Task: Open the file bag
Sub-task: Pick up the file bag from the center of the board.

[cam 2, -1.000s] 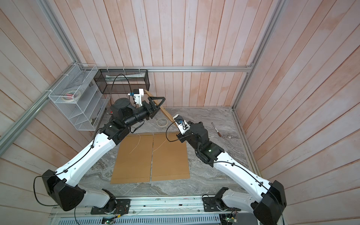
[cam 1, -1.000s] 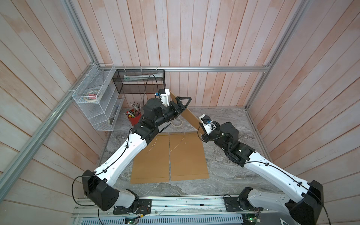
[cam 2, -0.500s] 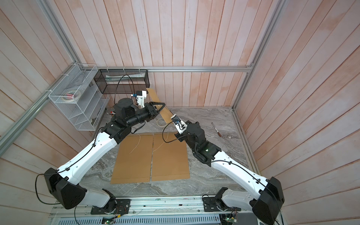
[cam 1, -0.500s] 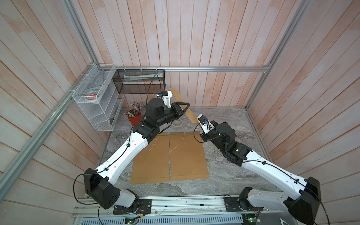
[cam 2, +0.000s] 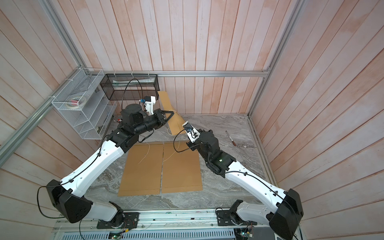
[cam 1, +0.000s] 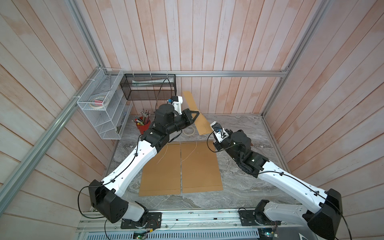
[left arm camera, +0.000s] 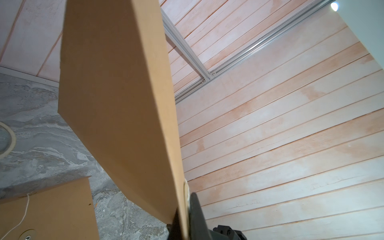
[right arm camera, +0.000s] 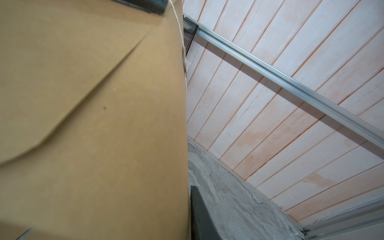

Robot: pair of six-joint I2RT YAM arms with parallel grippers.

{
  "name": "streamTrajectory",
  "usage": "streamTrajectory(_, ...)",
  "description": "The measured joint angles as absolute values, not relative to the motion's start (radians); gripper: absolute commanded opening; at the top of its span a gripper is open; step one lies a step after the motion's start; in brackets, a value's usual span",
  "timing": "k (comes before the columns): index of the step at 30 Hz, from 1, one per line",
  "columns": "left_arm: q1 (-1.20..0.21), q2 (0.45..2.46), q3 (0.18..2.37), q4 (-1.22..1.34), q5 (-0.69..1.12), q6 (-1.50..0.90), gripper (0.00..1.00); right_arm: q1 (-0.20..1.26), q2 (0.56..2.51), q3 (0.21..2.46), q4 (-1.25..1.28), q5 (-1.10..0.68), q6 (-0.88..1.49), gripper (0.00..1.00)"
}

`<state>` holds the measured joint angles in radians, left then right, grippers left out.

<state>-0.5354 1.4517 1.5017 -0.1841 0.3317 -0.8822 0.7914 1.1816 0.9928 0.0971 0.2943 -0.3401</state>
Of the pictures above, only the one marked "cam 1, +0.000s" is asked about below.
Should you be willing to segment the brown kraft file bag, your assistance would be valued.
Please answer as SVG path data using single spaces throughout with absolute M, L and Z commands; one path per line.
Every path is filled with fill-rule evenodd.
M 143 168 L 140 197 L 181 193 L 181 145 L 167 144 Z

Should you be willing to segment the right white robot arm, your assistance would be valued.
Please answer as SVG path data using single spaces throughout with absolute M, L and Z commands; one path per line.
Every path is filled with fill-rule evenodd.
M 323 239 L 336 239 L 343 218 L 342 196 L 338 191 L 314 187 L 282 170 L 267 157 L 254 152 L 251 139 L 242 130 L 233 132 L 218 123 L 212 129 L 217 153 L 225 151 L 243 172 L 274 185 L 299 202 L 285 205 L 261 200 L 253 213 L 257 224 L 288 222 L 308 226 Z

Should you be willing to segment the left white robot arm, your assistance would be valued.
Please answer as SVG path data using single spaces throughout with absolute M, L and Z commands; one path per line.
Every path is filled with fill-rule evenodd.
M 145 222 L 147 209 L 138 203 L 130 203 L 122 197 L 133 178 L 170 143 L 170 135 L 193 125 L 199 111 L 185 109 L 181 112 L 171 104 L 163 104 L 155 111 L 155 119 L 139 136 L 137 146 L 125 160 L 102 181 L 94 180 L 88 186 L 91 206 L 109 222 L 120 219 L 137 223 Z

